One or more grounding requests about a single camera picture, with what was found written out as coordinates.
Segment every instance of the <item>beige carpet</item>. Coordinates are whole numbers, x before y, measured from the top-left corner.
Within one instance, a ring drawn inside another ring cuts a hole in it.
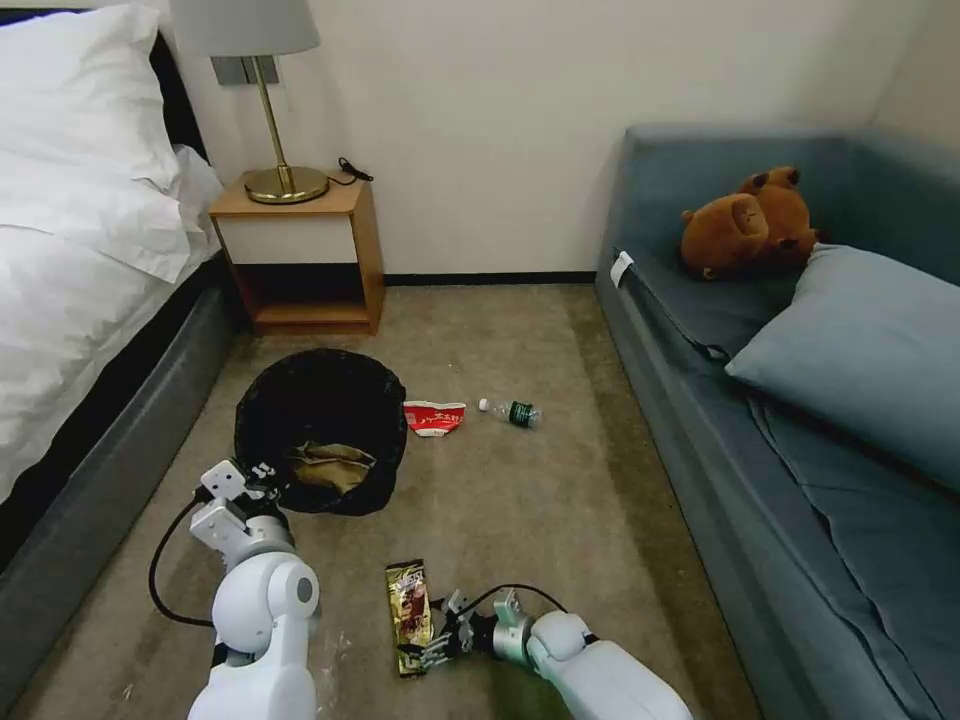
[[[205,683],[210,637],[153,610],[147,563],[200,473],[230,453],[234,406],[257,373],[318,345],[376,357],[409,399],[528,399],[545,415],[534,431],[470,412],[445,438],[411,434],[386,510],[359,519],[291,515],[323,591],[309,661],[319,717],[566,716],[533,675],[484,658],[397,678],[383,568],[415,557],[426,559],[434,594],[536,584],[670,682],[699,717],[758,717],[588,286],[394,288],[374,338],[238,338],[166,479],[14,717],[186,716]],[[172,606],[203,614],[219,563],[184,528],[160,579]]]

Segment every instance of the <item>lamp shade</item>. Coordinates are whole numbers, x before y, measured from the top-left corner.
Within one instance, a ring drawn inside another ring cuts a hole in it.
[[[285,55],[320,44],[307,0],[171,0],[170,13],[183,52]]]

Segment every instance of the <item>black garbage can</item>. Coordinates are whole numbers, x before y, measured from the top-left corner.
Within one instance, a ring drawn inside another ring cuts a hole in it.
[[[407,391],[382,364],[345,350],[317,349],[274,363],[237,405],[234,451],[246,469],[266,463],[296,512],[366,515],[383,508],[407,445]],[[341,444],[375,460],[363,481],[340,495],[301,482],[292,456],[305,443]]]

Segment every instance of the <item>nightstand shelf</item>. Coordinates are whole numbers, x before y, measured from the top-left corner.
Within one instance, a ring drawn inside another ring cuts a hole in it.
[[[261,205],[240,178],[210,216],[255,332],[376,333],[383,266],[368,183]]]

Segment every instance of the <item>brown plush toy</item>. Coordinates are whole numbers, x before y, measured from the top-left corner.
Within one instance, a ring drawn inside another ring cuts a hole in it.
[[[764,252],[770,228],[759,200],[750,193],[727,195],[696,212],[683,213],[680,243],[684,264],[704,280],[742,270]]]
[[[810,210],[795,189],[799,181],[799,170],[778,167],[752,175],[740,186],[741,193],[757,198],[770,228],[763,251],[754,258],[758,266],[799,269],[813,252],[820,232],[810,227]]]

